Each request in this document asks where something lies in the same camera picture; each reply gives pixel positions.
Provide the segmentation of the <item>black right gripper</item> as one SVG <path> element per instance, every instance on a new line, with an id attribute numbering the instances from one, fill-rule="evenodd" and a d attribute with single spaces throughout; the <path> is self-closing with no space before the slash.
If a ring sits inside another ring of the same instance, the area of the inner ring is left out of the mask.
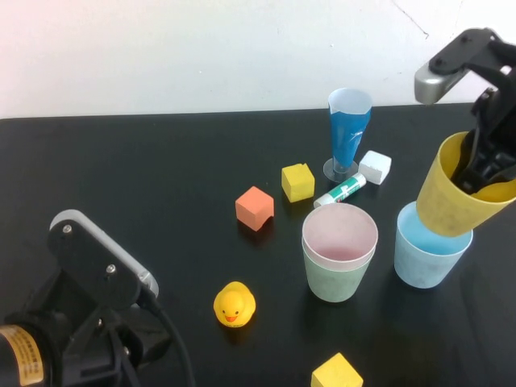
<path id="1" fill-rule="evenodd" d="M 460 158 L 451 181 L 460 190 L 480 190 L 483 186 L 515 179 L 515 63 L 469 64 L 477 75 L 496 90 L 486 99 L 478 98 L 478 129 L 472 129 L 460 145 Z M 472 166 L 476 157 L 478 131 L 485 151 L 483 177 Z"/>

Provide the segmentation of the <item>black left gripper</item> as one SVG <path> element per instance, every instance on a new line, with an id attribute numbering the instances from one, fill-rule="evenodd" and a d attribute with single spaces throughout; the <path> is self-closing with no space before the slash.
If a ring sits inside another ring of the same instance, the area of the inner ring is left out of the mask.
<path id="1" fill-rule="evenodd" d="M 138 306 L 100 306 L 68 278 L 53 277 L 27 303 L 27 325 L 44 362 L 45 386 L 136 386 L 136 373 L 172 342 Z"/>

